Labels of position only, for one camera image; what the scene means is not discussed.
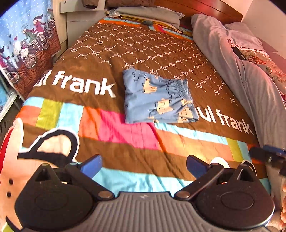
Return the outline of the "person's right hand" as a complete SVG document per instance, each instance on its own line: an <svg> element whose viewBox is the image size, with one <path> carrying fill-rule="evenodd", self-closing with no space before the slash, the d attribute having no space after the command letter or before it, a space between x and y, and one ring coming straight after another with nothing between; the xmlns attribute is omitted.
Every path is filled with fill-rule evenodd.
<svg viewBox="0 0 286 232"><path fill-rule="evenodd" d="M280 213L280 219L283 222L283 224L285 225L285 221L286 221L286 215L285 215L285 193L286 193L286 186L284 185L282 188L282 194L281 196L283 197L283 199L281 200L281 213Z"/></svg>

